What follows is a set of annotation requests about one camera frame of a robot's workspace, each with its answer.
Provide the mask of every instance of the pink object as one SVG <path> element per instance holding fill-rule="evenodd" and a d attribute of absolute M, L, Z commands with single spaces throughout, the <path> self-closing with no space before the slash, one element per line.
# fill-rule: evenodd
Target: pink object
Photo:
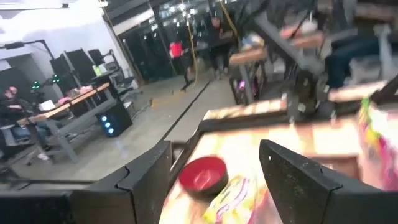
<path fill-rule="evenodd" d="M 91 90 L 93 90 L 92 86 L 83 86 L 79 89 L 79 92 L 80 92 L 80 94 L 84 94 Z"/>
<path fill-rule="evenodd" d="M 58 100 L 59 105 L 65 104 L 67 101 L 71 101 L 72 99 L 70 97 L 64 97 Z"/>

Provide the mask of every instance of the gray floor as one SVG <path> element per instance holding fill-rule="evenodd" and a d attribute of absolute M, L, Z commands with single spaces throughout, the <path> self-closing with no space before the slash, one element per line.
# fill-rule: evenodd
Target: gray floor
<path fill-rule="evenodd" d="M 137 115 L 134 124 L 118 138 L 107 138 L 97 128 L 87 137 L 74 142 L 78 145 L 78 164 L 72 164 L 67 157 L 59 157 L 56 164 L 36 159 L 31 166 L 25 166 L 21 160 L 13 168 L 20 175 L 36 179 L 98 180 L 154 146 L 205 86 L 208 77 L 207 74 L 199 77 L 195 86 L 184 94 L 179 93 L 183 86 L 181 77 L 144 86 L 143 95 L 137 99 L 137 107 L 145 106 L 152 98 L 156 99 L 156 105 Z M 186 141 L 208 110 L 233 104 L 228 82 L 211 82 L 166 139 Z M 27 189 L 48 187 L 32 185 Z"/>

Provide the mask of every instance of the desk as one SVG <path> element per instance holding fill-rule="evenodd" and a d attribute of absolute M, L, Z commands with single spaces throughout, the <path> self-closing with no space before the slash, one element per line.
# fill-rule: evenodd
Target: desk
<path fill-rule="evenodd" d="M 89 110 L 87 113 L 74 119 L 71 123 L 68 123 L 61 129 L 58 129 L 57 126 L 55 125 L 54 121 L 50 119 L 52 116 L 56 115 L 57 113 L 68 109 L 69 107 L 71 107 L 71 105 L 80 103 L 80 102 L 88 99 L 89 97 L 95 95 L 97 91 L 104 91 L 108 100 L 106 100 L 104 103 L 102 103 L 100 105 L 95 105 L 95 107 L 92 108 L 92 110 Z M 70 103 L 59 106 L 58 108 L 55 108 L 54 110 L 51 110 L 49 112 L 45 112 L 45 113 L 39 114 L 37 116 L 31 116 L 29 118 L 29 121 L 31 123 L 37 123 L 37 122 L 41 122 L 41 121 L 45 122 L 47 124 L 47 126 L 49 127 L 51 133 L 57 138 L 58 143 L 60 144 L 61 148 L 63 149 L 60 152 L 62 152 L 62 153 L 66 152 L 68 154 L 69 158 L 72 160 L 72 162 L 76 163 L 77 155 L 64 136 L 67 133 L 69 133 L 71 130 L 81 126 L 82 124 L 87 124 L 87 122 L 90 120 L 90 118 L 94 117 L 96 114 L 108 109 L 109 107 L 111 107 L 115 104 L 116 104 L 116 99 L 114 99 L 112 97 L 112 94 L 109 91 L 109 83 L 105 83 L 102 86 L 98 87 L 97 89 L 90 90 L 84 94 L 74 97 Z M 18 124 L 26 126 L 29 124 L 29 121 L 26 118 L 24 118 L 24 119 L 19 120 Z"/>
<path fill-rule="evenodd" d="M 370 95 L 382 84 L 369 84 L 351 87 L 357 89 L 357 97 Z M 345 90 L 334 91 L 333 96 L 340 100 L 351 99 Z M 244 116 L 283 110 L 283 100 L 260 101 L 247 107 L 235 106 L 207 112 L 205 119 L 223 118 L 226 114 Z M 337 119 L 334 123 L 321 122 L 301 125 L 279 124 L 274 126 L 242 129 L 237 131 L 204 134 L 199 140 L 188 162 L 208 155 L 217 155 L 224 159 L 229 177 L 238 174 L 254 173 L 261 192 L 261 212 L 263 222 L 281 223 L 275 207 L 268 200 L 265 180 L 259 162 L 259 143 L 261 139 L 270 139 L 299 154 L 312 157 L 322 164 L 359 178 L 358 161 L 361 146 L 354 116 Z M 160 217 L 160 224 L 205 223 L 202 219 L 208 203 L 190 198 L 178 181 L 171 188 Z"/>
<path fill-rule="evenodd" d="M 323 41 L 325 39 L 325 36 L 323 32 L 315 32 L 312 34 L 308 34 L 302 37 L 296 37 L 293 39 L 290 43 L 295 46 L 298 49 L 305 49 L 305 48 L 319 48 L 319 46 L 322 45 Z M 252 83 L 252 77 L 255 76 L 255 72 L 253 71 L 252 74 L 249 74 L 246 68 L 246 65 L 253 64 L 254 62 L 261 62 L 261 73 L 263 76 L 262 80 L 266 79 L 266 72 L 264 70 L 264 66 L 262 65 L 265 63 L 265 60 L 268 56 L 267 48 L 266 47 L 261 47 L 261 48 L 256 48 L 256 49 L 246 49 L 242 50 L 241 52 L 238 52 L 236 54 L 232 54 L 232 56 L 229 58 L 229 63 L 231 65 L 236 65 L 239 67 L 239 72 L 242 80 L 244 80 L 245 83 Z M 267 67 L 269 69 L 273 70 L 272 65 L 268 64 Z M 258 81 L 258 91 L 261 92 L 261 89 L 263 88 L 264 84 L 263 81 Z M 238 103 L 238 96 L 237 92 L 235 91 L 235 87 L 232 84 L 232 80 L 230 79 L 230 84 L 231 84 L 231 89 L 234 94 L 234 97 L 236 99 L 236 102 Z M 244 88 L 244 93 L 246 95 L 247 103 L 253 103 L 254 102 L 254 97 L 253 97 L 253 91 L 251 88 L 251 85 L 245 85 Z"/>

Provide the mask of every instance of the yellow rope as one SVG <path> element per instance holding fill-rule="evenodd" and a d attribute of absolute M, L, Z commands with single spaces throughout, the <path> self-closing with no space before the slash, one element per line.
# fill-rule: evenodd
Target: yellow rope
<path fill-rule="evenodd" d="M 220 5 L 221 5 L 221 8 L 223 9 L 223 12 L 224 12 L 224 14 L 225 14 L 225 16 L 226 16 L 226 20 L 227 20 L 228 23 L 229 23 L 229 26 L 231 27 L 232 31 L 233 31 L 234 34 L 235 34 L 235 37 L 236 37 L 237 40 L 238 40 L 238 45 L 239 45 L 239 48 L 240 48 L 241 41 L 240 41 L 240 38 L 239 38 L 239 35 L 238 35 L 238 30 L 236 29 L 234 23 L 232 22 L 231 17 L 229 16 L 228 10 L 225 8 L 225 5 L 224 5 L 224 3 L 223 3 L 223 0 L 220 0 Z"/>
<path fill-rule="evenodd" d="M 187 18 L 187 27 L 188 27 L 188 33 L 189 33 L 189 39 L 191 42 L 191 52 L 192 52 L 192 59 L 193 59 L 193 69 L 195 69 L 195 81 L 193 81 L 193 84 L 190 88 L 193 88 L 197 84 L 198 80 L 198 65 L 197 65 L 197 58 L 195 55 L 195 47 L 193 46 L 193 36 L 192 36 L 192 31 L 191 31 L 191 26 L 189 24 L 188 18 Z"/>

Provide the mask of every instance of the food package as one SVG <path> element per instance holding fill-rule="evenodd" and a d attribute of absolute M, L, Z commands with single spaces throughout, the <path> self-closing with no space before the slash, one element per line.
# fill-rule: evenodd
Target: food package
<path fill-rule="evenodd" d="M 359 140 L 364 164 L 374 181 L 383 190 L 398 190 L 397 128 L 388 111 L 379 109 L 369 99 L 362 101 L 358 113 Z"/>
<path fill-rule="evenodd" d="M 261 212 L 255 211 L 261 207 L 266 195 L 267 189 L 257 189 L 254 178 L 238 175 L 212 201 L 203 218 L 208 223 L 257 223 L 256 214 Z"/>

